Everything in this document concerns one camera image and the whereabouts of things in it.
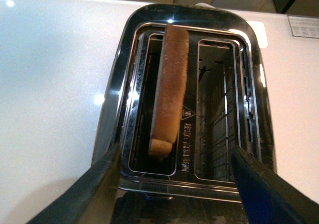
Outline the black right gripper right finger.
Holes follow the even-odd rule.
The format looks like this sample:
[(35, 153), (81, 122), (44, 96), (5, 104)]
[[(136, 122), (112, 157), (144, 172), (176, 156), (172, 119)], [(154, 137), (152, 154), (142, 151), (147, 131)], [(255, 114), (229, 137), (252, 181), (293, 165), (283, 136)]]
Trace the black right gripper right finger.
[(251, 224), (317, 224), (319, 206), (239, 146), (231, 164)]

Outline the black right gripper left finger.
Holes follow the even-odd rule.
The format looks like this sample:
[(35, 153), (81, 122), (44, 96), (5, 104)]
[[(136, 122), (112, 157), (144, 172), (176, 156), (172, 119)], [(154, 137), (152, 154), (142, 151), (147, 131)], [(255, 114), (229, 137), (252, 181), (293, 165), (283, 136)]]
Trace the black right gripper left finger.
[(108, 149), (64, 194), (30, 224), (109, 224), (120, 180), (121, 146)]

